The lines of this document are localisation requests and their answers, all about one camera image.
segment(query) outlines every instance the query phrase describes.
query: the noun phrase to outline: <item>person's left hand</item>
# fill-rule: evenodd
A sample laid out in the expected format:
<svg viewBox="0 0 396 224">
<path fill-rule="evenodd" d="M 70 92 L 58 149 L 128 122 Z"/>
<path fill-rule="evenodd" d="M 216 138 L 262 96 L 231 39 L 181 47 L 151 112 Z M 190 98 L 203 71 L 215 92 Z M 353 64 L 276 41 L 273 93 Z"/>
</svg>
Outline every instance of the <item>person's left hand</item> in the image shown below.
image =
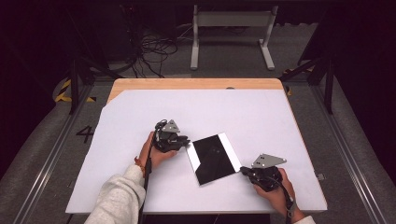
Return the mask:
<svg viewBox="0 0 396 224">
<path fill-rule="evenodd" d="M 142 150 L 140 151 L 139 160 L 142 162 L 143 166 L 146 165 L 146 160 L 147 160 L 148 154 L 149 154 L 149 146 L 151 143 L 152 135 L 154 135 L 154 132 L 151 132 L 148 135 L 148 140 L 143 145 Z M 157 168 L 161 164 L 161 162 L 174 157 L 176 154 L 177 154 L 177 151 L 175 151 L 175 150 L 163 153 L 160 150 L 158 150 L 155 146 L 152 146 L 152 150 L 151 150 L 152 169 Z"/>
</svg>

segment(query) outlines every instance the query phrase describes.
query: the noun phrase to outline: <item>white paper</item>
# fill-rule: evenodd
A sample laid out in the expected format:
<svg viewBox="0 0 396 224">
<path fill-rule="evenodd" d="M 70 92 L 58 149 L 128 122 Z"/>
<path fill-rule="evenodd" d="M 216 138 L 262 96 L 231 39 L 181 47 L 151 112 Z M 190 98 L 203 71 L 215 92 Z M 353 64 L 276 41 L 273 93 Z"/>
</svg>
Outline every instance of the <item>white paper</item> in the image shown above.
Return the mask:
<svg viewBox="0 0 396 224">
<path fill-rule="evenodd" d="M 66 213 L 90 213 L 102 185 L 123 174 L 155 124 L 173 119 L 191 141 L 227 133 L 242 165 L 265 153 L 288 160 L 286 169 L 299 207 L 327 210 L 289 102 L 282 90 L 124 91 L 102 111 L 92 145 Z M 248 179 L 234 174 L 197 185 L 187 152 L 165 161 L 150 175 L 147 214 L 269 213 Z"/>
</svg>

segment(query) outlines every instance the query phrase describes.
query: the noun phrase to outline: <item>table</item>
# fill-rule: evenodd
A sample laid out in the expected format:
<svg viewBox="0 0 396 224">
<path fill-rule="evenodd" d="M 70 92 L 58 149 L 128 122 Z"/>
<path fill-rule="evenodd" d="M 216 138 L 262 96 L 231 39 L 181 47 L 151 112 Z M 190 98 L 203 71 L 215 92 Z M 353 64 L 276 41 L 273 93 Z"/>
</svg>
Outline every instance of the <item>table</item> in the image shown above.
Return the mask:
<svg viewBox="0 0 396 224">
<path fill-rule="evenodd" d="M 224 90 L 230 87 L 236 90 Z M 279 80 L 166 78 L 115 81 L 66 213 L 90 213 L 102 184 L 112 175 L 122 174 L 133 162 L 151 126 L 161 119 L 174 119 L 181 134 L 192 141 L 211 133 L 227 133 L 245 166 L 261 153 L 288 159 L 279 167 L 287 169 L 299 195 L 300 208 L 311 212 L 327 210 Z M 187 152 L 181 149 L 151 174 L 144 212 L 252 214 L 274 210 L 240 174 L 200 187 Z"/>
</svg>

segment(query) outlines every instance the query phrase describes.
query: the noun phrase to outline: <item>hand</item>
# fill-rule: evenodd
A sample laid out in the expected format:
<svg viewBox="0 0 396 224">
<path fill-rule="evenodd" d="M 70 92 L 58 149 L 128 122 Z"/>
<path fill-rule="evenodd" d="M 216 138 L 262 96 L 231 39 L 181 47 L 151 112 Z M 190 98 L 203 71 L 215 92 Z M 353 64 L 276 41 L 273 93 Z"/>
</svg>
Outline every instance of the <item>hand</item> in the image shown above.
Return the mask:
<svg viewBox="0 0 396 224">
<path fill-rule="evenodd" d="M 149 154 L 149 146 L 151 144 L 152 135 L 154 135 L 154 132 L 151 132 L 148 135 L 148 140 L 145 142 L 145 144 L 142 147 L 142 150 L 140 151 L 139 160 L 142 162 L 143 166 L 146 165 L 146 160 Z M 152 169 L 157 168 L 161 164 L 161 162 L 174 157 L 176 154 L 177 151 L 175 150 L 163 153 L 160 150 L 158 150 L 155 146 L 152 146 L 152 150 L 151 150 Z"/>
<path fill-rule="evenodd" d="M 286 172 L 282 168 L 278 168 L 279 172 L 282 175 L 282 185 L 285 187 L 285 189 L 288 191 L 288 194 L 290 195 L 291 198 L 294 199 L 295 201 L 295 192 L 293 189 L 293 185 L 288 179 L 288 176 L 286 175 Z M 270 192 L 266 192 L 262 188 L 260 188 L 257 185 L 253 185 L 254 189 L 257 191 L 257 193 L 262 196 L 264 199 L 268 200 L 273 206 L 273 208 L 282 216 L 286 216 L 287 214 L 287 209 L 286 209 L 286 199 L 285 195 L 283 193 L 283 189 L 281 187 L 274 189 Z M 303 214 L 302 211 L 298 208 L 298 206 L 295 207 L 293 217 L 291 218 L 291 223 L 297 222 L 301 219 L 303 219 L 305 215 Z"/>
</svg>

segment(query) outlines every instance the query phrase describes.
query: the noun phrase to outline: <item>person's right hand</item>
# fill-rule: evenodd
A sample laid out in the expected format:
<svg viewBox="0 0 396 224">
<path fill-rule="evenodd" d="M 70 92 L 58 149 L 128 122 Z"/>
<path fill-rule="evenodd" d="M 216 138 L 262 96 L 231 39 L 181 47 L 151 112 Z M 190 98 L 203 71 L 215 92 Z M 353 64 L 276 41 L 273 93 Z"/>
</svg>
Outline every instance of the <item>person's right hand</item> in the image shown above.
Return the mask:
<svg viewBox="0 0 396 224">
<path fill-rule="evenodd" d="M 295 192 L 293 189 L 293 185 L 288 179 L 288 176 L 286 175 L 286 172 L 282 168 L 278 168 L 279 172 L 282 175 L 282 185 L 285 187 L 285 189 L 288 191 L 288 194 L 290 195 L 291 198 L 295 201 Z M 287 215 L 287 209 L 286 209 L 286 199 L 285 195 L 283 193 L 283 189 L 281 187 L 274 189 L 270 192 L 266 192 L 262 188 L 260 188 L 258 185 L 253 185 L 254 189 L 257 191 L 257 193 L 262 196 L 264 199 L 268 200 L 271 204 L 271 206 L 282 216 Z M 291 223 L 294 223 L 296 221 L 299 221 L 303 219 L 305 215 L 303 212 L 300 211 L 298 206 L 296 205 L 294 212 L 293 212 L 293 217 L 291 218 Z"/>
</svg>

